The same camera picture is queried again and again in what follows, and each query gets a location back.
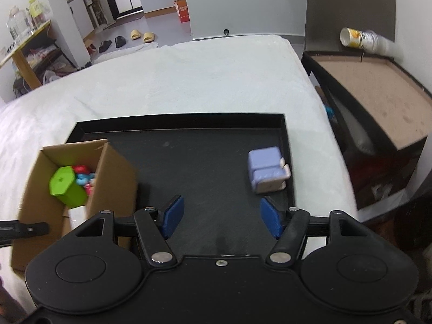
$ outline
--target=stack of cups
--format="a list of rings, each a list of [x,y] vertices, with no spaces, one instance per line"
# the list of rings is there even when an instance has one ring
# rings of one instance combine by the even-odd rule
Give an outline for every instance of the stack of cups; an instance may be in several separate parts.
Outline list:
[[[340,42],[347,47],[363,49],[369,53],[392,57],[402,61],[403,53],[401,48],[394,42],[376,34],[374,31],[358,31],[344,28],[340,32]]]

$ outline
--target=white plastic bag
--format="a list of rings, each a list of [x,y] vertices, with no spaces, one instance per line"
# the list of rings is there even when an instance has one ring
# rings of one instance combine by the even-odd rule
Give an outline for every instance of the white plastic bag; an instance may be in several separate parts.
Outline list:
[[[42,82],[43,85],[53,82],[54,80],[60,79],[57,74],[55,74],[53,71],[47,70],[44,74],[44,81]]]

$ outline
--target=white bedsheet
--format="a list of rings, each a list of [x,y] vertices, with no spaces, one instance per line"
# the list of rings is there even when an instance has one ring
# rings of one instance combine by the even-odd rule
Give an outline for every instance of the white bedsheet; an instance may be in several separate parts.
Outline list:
[[[76,122],[161,113],[284,113],[298,207],[356,217],[349,176],[319,96],[288,41],[239,36],[182,43],[97,64],[42,86],[0,110],[0,220],[17,217],[43,146],[64,143]],[[308,249],[323,241],[308,242]],[[6,289],[32,302],[0,250]]]

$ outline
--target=green toy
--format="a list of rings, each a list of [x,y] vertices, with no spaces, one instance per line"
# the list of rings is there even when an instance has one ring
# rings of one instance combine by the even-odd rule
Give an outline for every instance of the green toy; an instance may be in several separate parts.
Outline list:
[[[75,182],[71,166],[57,169],[50,180],[50,194],[56,196],[68,208],[82,206],[87,201],[86,191]]]

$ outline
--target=metal screw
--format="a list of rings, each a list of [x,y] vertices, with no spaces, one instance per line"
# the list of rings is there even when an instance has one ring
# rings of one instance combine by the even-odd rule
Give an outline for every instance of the metal screw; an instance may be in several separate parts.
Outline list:
[[[152,261],[156,263],[167,263],[173,258],[171,253],[168,252],[156,252],[152,254]]]
[[[224,259],[219,259],[218,261],[216,261],[216,265],[217,266],[227,266],[228,262]]]
[[[286,252],[275,252],[270,255],[270,261],[274,263],[288,263],[291,261],[291,255]]]

